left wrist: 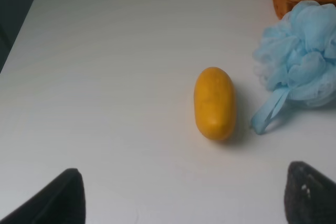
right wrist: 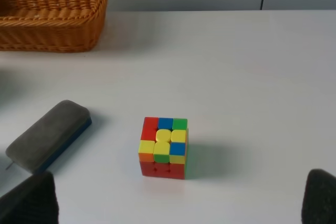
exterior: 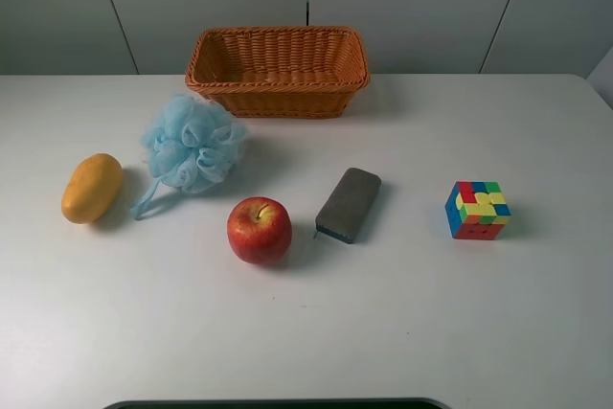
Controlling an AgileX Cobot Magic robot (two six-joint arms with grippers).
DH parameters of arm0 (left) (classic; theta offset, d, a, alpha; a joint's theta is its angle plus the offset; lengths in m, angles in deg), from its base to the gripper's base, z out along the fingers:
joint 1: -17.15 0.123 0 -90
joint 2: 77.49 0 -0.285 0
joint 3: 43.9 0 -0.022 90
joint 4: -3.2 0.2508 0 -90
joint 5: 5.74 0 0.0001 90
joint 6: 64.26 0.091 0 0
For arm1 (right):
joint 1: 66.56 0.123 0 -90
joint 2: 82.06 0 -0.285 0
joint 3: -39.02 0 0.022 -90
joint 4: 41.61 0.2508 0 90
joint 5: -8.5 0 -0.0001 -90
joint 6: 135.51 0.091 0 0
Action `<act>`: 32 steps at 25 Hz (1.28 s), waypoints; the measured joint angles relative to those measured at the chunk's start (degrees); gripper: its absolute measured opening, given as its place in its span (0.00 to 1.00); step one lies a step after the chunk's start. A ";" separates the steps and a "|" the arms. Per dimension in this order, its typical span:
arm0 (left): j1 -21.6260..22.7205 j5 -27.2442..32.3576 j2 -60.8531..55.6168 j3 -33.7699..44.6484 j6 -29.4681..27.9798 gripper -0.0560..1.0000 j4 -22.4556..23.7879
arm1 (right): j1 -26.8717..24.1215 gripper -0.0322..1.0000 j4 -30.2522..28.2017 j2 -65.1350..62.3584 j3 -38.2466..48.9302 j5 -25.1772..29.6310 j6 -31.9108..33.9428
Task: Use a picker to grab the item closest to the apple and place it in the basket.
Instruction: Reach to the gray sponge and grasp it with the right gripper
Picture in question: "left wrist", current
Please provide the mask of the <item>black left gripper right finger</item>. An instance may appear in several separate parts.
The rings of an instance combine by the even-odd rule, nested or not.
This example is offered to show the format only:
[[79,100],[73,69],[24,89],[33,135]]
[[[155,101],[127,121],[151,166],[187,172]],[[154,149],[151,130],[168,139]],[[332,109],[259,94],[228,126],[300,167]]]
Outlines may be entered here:
[[335,182],[305,162],[291,162],[284,207],[288,223],[335,223]]

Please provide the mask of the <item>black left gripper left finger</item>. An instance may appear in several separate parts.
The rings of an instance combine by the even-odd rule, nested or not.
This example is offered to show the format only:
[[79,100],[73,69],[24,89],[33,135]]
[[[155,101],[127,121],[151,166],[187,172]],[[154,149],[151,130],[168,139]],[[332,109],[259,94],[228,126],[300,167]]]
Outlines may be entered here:
[[76,168],[58,175],[1,223],[85,223],[86,198],[83,178]]

